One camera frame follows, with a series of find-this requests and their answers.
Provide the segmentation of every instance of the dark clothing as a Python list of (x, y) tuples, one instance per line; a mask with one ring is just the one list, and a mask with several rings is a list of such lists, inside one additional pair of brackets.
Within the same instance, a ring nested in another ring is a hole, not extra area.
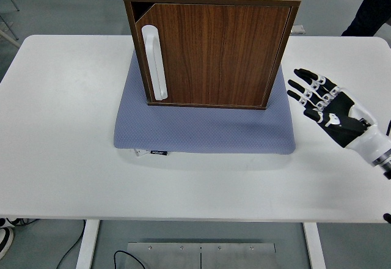
[(391, 18), (391, 0), (363, 0), (342, 36), (372, 37)]

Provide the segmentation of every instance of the cabinet door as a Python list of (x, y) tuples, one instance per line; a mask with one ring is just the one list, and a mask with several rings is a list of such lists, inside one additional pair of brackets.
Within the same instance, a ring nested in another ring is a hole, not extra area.
[(289, 12), (289, 7), (153, 4), (136, 21), (137, 37), (144, 50), (142, 27), (158, 28), (168, 97), (156, 101), (151, 94), (149, 102), (264, 108)]

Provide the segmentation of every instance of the white table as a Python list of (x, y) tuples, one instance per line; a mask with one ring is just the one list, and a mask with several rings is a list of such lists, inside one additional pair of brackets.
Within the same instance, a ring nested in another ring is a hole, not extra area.
[[(0, 215), (382, 223), (391, 211), (391, 183), (380, 168), (336, 145), (293, 99), (291, 155), (136, 157), (116, 149), (114, 124), (132, 52), (130, 36), (24, 41), (0, 84)], [(291, 37), (282, 66), (286, 80), (302, 67), (349, 88), (386, 131), (385, 41)]]

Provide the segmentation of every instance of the tag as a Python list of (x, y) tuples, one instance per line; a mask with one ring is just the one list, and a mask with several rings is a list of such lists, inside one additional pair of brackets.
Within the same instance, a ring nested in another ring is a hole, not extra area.
[(167, 156), (168, 152), (167, 151), (151, 151), (151, 154)]

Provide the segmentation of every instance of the cabinet opening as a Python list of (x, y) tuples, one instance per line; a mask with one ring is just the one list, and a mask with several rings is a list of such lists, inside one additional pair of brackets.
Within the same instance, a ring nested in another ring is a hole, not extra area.
[(151, 9), (151, 7), (155, 5), (155, 3), (152, 2), (132, 2), (132, 11), (133, 11), (133, 16), (134, 16), (134, 21), (138, 22), (140, 18), (144, 14), (147, 13), (148, 10)]

